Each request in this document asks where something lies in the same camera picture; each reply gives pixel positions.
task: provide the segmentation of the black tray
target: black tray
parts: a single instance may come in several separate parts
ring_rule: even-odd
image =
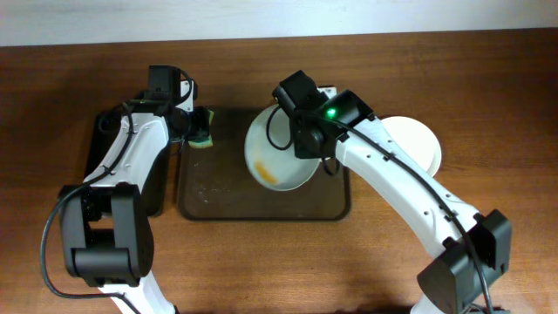
[[[209,108],[213,146],[185,144],[180,160],[179,211],[195,221],[337,221],[350,211],[349,170],[321,168],[301,187],[276,192],[260,185],[244,160],[244,138],[261,108]]]

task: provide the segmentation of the white wall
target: white wall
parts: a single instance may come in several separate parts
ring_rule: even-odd
[[[558,0],[0,0],[0,45],[558,26]]]

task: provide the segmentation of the table surface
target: table surface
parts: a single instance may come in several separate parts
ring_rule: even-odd
[[[495,304],[558,309],[558,30],[0,48],[0,312],[115,313],[110,300],[66,300],[44,286],[38,247],[64,184],[83,178],[93,118],[146,87],[151,64],[177,65],[197,105],[264,107],[304,69],[350,88],[379,115],[423,121],[439,137],[436,178],[482,213],[513,222],[510,271]],[[189,222],[176,207],[171,160],[163,215],[151,220],[153,273],[181,312],[373,310],[416,302],[430,262],[404,221],[351,176],[341,222]],[[68,276],[58,224],[48,268],[59,289],[95,292]]]

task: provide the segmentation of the wood grain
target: wood grain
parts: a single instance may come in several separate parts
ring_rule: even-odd
[[[558,309],[558,30],[89,44],[0,49],[0,312],[115,313],[44,286],[38,245],[60,187],[83,178],[93,117],[146,86],[151,64],[196,78],[201,106],[263,107],[304,69],[350,88],[379,115],[419,119],[443,149],[437,179],[513,222],[511,270],[493,300],[516,313]],[[414,234],[361,179],[338,223],[201,223],[176,208],[151,220],[153,272],[181,312],[355,311],[417,301],[429,263]],[[58,225],[48,263],[64,291]]]

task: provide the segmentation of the green light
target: green light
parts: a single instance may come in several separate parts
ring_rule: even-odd
[[[331,108],[331,109],[328,109],[326,114],[328,115],[329,118],[333,118],[333,117],[335,117],[336,112],[337,112],[337,110],[335,110],[334,108]]]

